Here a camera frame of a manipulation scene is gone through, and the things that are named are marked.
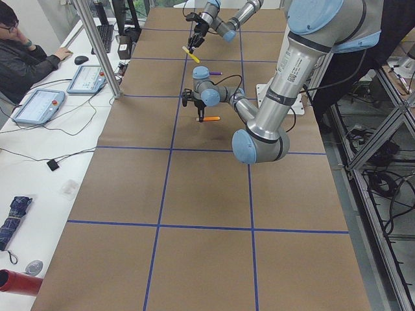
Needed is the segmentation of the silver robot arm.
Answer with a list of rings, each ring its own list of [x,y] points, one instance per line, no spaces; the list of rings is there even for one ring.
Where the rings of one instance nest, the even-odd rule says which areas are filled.
[[[234,16],[224,21],[220,18],[220,1],[207,1],[204,9],[199,12],[191,12],[185,16],[186,21],[196,23],[193,35],[187,41],[187,50],[193,54],[195,49],[201,46],[209,30],[213,30],[226,42],[231,42],[236,36],[236,32],[263,6],[263,1],[247,1]]]
[[[198,116],[206,106],[227,102],[244,122],[232,138],[234,156],[242,163],[276,161],[289,151],[281,124],[321,56],[366,50],[379,41],[382,1],[286,1],[289,46],[267,85],[259,107],[239,87],[217,86],[207,67],[193,69],[193,88],[182,93],[182,104],[192,101]]]

